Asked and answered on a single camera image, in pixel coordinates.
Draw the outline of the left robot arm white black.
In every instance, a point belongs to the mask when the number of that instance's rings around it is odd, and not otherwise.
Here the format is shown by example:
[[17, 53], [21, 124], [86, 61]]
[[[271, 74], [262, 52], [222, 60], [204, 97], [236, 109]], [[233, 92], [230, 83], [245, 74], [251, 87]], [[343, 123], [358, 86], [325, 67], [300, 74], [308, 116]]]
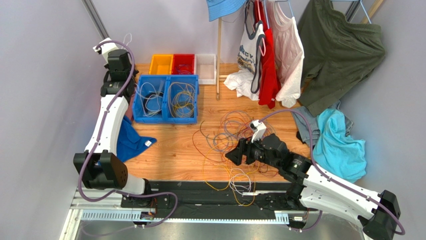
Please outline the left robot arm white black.
[[118, 138], [135, 91], [135, 64], [130, 50], [115, 49], [106, 54], [100, 110], [94, 132], [84, 152], [76, 153], [73, 164], [79, 173], [78, 189], [110, 190], [122, 195], [143, 195], [146, 180], [131, 175], [118, 157]]

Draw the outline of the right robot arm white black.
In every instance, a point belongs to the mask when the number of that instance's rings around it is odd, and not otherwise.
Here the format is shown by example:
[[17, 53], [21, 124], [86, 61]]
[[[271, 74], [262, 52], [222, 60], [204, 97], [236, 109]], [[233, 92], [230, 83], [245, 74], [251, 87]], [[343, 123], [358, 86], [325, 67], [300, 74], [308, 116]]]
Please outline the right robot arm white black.
[[397, 233], [401, 211], [394, 193], [379, 193], [341, 179], [291, 152], [275, 134], [256, 141], [241, 138], [225, 157], [236, 166], [258, 161], [276, 168], [291, 183], [286, 192], [291, 204], [345, 219], [371, 240], [391, 240]]

